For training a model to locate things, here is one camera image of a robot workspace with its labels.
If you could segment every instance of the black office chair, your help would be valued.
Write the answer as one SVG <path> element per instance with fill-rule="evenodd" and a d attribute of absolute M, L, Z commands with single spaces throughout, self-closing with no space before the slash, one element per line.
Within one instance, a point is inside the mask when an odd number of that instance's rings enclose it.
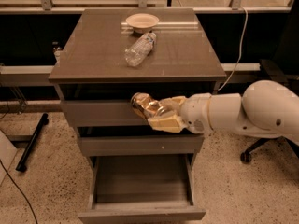
<path fill-rule="evenodd" d="M 287 86 L 299 94 L 299 0 L 293 0 L 292 8 L 276 52 L 271 60 L 261 60 L 261 70 L 271 80 Z M 270 139 L 261 138 L 241 154 L 244 163 L 251 161 L 251 152 Z M 299 158 L 299 146 L 287 140 Z"/>

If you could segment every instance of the caster wheel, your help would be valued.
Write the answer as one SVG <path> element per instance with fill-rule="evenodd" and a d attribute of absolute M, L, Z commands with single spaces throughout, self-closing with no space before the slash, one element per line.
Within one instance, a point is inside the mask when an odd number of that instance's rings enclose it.
<path fill-rule="evenodd" d="M 241 161 L 244 163 L 250 163 L 251 162 L 251 154 L 248 152 L 241 153 Z"/>

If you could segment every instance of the drawer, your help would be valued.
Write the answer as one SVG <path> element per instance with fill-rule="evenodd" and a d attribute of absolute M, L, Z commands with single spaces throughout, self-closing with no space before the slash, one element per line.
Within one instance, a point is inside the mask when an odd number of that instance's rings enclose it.
<path fill-rule="evenodd" d="M 201 220 L 186 155 L 98 157 L 84 224 Z"/>
<path fill-rule="evenodd" d="M 203 135 L 153 135 L 79 138 L 84 156 L 198 153 Z"/>
<path fill-rule="evenodd" d="M 72 127 L 147 124 L 126 100 L 61 101 L 61 107 Z"/>

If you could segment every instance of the plastic bottle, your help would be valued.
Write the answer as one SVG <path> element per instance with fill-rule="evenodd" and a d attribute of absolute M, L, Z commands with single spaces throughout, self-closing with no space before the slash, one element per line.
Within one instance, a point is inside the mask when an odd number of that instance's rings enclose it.
<path fill-rule="evenodd" d="M 152 51 L 156 42 L 155 33 L 143 34 L 129 49 L 124 53 L 124 58 L 129 66 L 137 67 Z"/>

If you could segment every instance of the brown tabletop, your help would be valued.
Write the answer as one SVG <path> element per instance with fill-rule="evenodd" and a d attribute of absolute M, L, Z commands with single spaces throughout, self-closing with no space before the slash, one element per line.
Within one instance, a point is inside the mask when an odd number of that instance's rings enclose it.
<path fill-rule="evenodd" d="M 124 52 L 138 39 L 125 22 L 136 13 L 159 18 L 154 50 L 137 68 Z M 226 77 L 192 9 L 85 10 L 51 74 L 53 83 L 219 81 Z"/>

